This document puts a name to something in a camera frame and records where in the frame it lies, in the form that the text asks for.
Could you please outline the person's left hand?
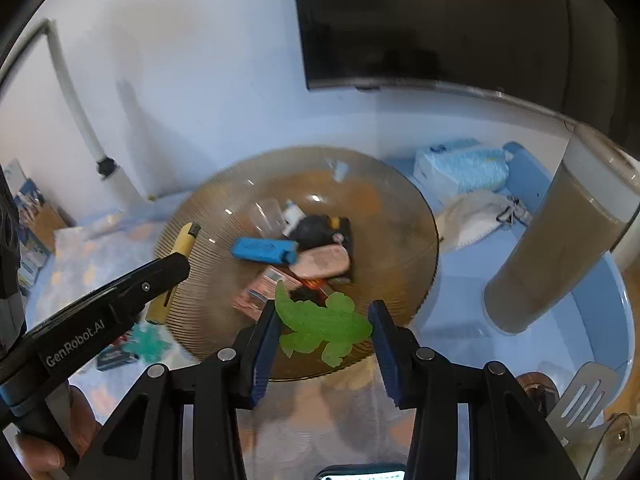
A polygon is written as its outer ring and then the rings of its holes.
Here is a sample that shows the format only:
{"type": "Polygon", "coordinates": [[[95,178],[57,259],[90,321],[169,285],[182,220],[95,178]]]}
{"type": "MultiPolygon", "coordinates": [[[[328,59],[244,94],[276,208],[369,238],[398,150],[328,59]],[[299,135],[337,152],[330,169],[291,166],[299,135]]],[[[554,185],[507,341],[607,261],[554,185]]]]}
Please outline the person's left hand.
{"type": "MultiPolygon", "coordinates": [[[[68,388],[70,394],[70,431],[79,456],[87,452],[92,440],[101,429],[92,407],[76,386],[68,388]]],[[[51,479],[50,472],[61,470],[65,464],[63,453],[50,442],[37,439],[21,431],[16,436],[21,462],[32,479],[51,479]]]]}

